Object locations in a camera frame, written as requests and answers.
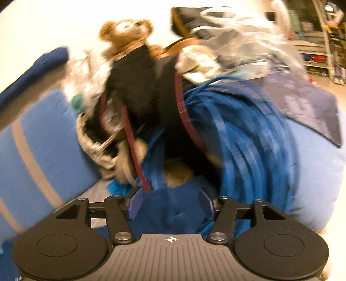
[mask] teddy bear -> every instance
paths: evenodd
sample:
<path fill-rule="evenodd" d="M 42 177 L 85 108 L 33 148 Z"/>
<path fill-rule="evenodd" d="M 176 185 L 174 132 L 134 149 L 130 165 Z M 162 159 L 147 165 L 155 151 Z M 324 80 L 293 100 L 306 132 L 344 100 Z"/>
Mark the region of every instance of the teddy bear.
<path fill-rule="evenodd" d="M 111 43 L 111 56 L 119 60 L 129 52 L 146 44 L 146 39 L 153 32 L 153 25 L 149 20 L 123 19 L 105 22 L 99 32 L 102 41 Z M 164 53 L 159 45 L 146 44 L 152 58 Z"/>

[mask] blue cable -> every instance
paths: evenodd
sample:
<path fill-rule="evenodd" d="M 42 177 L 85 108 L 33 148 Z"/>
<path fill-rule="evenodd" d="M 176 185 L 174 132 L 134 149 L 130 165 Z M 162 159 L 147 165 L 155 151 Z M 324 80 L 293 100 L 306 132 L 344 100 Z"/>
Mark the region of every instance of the blue cable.
<path fill-rule="evenodd" d="M 258 85 L 230 80 L 235 78 L 220 76 L 184 93 L 189 117 L 207 151 L 222 160 L 220 196 L 241 203 L 264 199 L 289 213 L 298 157 L 286 119 Z M 249 221 L 238 221 L 235 235 L 249 227 Z"/>

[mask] light blue cushion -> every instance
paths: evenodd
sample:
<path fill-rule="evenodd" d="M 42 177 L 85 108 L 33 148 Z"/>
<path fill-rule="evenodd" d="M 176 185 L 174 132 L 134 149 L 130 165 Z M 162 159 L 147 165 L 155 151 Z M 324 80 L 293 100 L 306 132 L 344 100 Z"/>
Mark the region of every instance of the light blue cushion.
<path fill-rule="evenodd" d="M 18 229 L 35 225 L 59 205 L 82 194 L 100 177 L 96 165 L 79 146 L 74 111 L 60 90 L 48 93 L 19 120 L 0 132 L 0 244 L 14 237 Z M 14 129 L 18 124 L 21 140 Z M 33 176 L 35 165 L 28 164 L 28 156 L 23 156 L 25 145 L 18 144 L 23 139 L 43 174 L 41 178 L 37 172 Z M 47 185 L 53 196 L 44 195 L 47 188 L 40 190 Z M 13 227 L 13 220 L 19 227 Z"/>
<path fill-rule="evenodd" d="M 291 214 L 314 231 L 322 230 L 333 214 L 346 161 L 346 115 L 339 109 L 343 144 L 337 148 L 315 131 L 292 120 L 299 157 L 299 182 Z"/>

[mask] blue fabric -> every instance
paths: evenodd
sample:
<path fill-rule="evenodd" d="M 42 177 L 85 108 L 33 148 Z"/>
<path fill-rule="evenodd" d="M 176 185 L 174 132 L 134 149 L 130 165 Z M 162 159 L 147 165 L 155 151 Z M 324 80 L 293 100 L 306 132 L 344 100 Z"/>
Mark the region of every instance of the blue fabric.
<path fill-rule="evenodd" d="M 17 267 L 12 258 L 13 241 L 6 241 L 2 244 L 4 254 L 0 255 L 0 280 L 15 281 L 20 277 Z"/>
<path fill-rule="evenodd" d="M 198 176 L 175 188 L 159 188 L 145 193 L 136 218 L 129 222 L 135 236 L 143 233 L 204 234 L 202 231 L 209 223 L 198 201 L 202 186 L 211 187 L 204 177 Z M 114 180 L 108 189 L 111 194 L 126 196 L 131 187 Z"/>
<path fill-rule="evenodd" d="M 81 150 L 71 105 L 60 90 L 48 93 L 20 118 L 32 154 L 64 202 L 79 196 L 99 179 L 96 165 Z M 54 211 L 29 175 L 12 135 L 0 133 L 0 197 L 11 215 L 28 228 Z M 14 237 L 0 215 L 0 243 Z"/>
<path fill-rule="evenodd" d="M 291 210 L 292 216 L 314 231 L 322 230 L 339 196 L 346 161 L 346 114 L 339 109 L 343 144 L 337 148 L 319 134 L 292 120 L 300 177 Z"/>
<path fill-rule="evenodd" d="M 64 47 L 43 54 L 34 62 L 31 68 L 0 94 L 0 111 L 45 74 L 65 64 L 68 58 L 69 54 Z"/>

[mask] green object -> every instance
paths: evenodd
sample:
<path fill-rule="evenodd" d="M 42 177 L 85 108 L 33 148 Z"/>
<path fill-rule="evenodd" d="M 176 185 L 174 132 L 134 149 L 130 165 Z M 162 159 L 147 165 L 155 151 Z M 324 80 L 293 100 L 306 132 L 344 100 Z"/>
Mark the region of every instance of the green object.
<path fill-rule="evenodd" d="M 75 96 L 72 97 L 71 104 L 73 107 L 73 111 L 78 116 L 83 109 L 83 94 L 78 93 Z"/>
<path fill-rule="evenodd" d="M 290 13 L 290 18 L 292 30 L 297 33 L 302 32 L 302 27 L 298 15 L 296 13 Z"/>

